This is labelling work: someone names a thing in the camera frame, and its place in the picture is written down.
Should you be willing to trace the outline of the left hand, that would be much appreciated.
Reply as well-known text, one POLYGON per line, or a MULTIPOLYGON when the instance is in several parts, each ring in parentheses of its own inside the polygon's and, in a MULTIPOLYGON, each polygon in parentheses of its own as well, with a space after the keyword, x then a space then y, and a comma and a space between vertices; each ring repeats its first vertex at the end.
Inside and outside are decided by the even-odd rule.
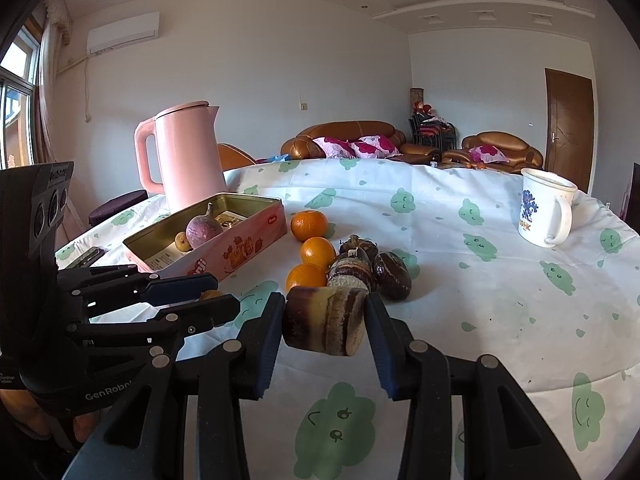
MULTIPOLYGON (((46 413, 28 391, 2 389, 1 403, 15 420, 35 434, 43 437, 50 434, 46 413)), ((75 439, 80 443, 85 442, 98 426, 100 418, 100 412, 77 416, 73 423, 75 439)))

